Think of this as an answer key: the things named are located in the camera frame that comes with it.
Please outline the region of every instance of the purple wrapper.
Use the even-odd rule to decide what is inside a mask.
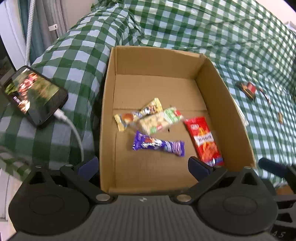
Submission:
[[[163,141],[156,138],[153,138],[148,135],[144,135],[137,131],[135,139],[133,141],[133,149],[153,149],[153,150],[162,150],[169,153],[174,153],[177,156],[184,156],[184,142],[183,141]]]

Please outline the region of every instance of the gingham tablecloth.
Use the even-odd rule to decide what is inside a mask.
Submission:
[[[114,0],[93,6],[91,14],[33,65],[69,91],[63,110],[83,138],[86,159],[98,150],[97,100],[110,50],[116,45],[155,46],[209,56],[250,124],[246,128],[256,160],[264,156],[295,163],[296,37],[256,1]],[[272,105],[261,93],[255,101],[246,98],[235,87],[237,81],[262,87]],[[283,125],[278,122],[278,112],[283,114]],[[0,168],[19,179],[26,177],[33,164],[57,169],[80,161],[67,125],[56,120],[36,130],[10,105],[0,121],[0,146]],[[262,170],[258,173],[273,183],[280,181]]]

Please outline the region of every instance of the white clip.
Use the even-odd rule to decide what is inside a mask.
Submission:
[[[57,24],[54,24],[52,26],[48,26],[48,28],[49,28],[49,31],[54,31],[57,29]]]

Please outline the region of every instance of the open brown box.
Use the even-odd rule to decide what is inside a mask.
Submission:
[[[104,87],[101,134],[101,189],[145,193],[184,189],[197,181],[187,162],[196,156],[182,122],[153,135],[185,142],[185,157],[156,150],[132,150],[135,131],[118,132],[115,114],[141,109],[158,97],[163,109],[176,107],[185,118],[205,116],[225,166],[255,167],[254,154],[235,103],[212,62],[202,54],[156,47],[112,49]]]

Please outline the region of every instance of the red wrapper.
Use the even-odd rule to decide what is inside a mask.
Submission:
[[[213,135],[205,118],[194,117],[184,121],[200,159],[209,166],[223,165],[223,158],[218,151]]]

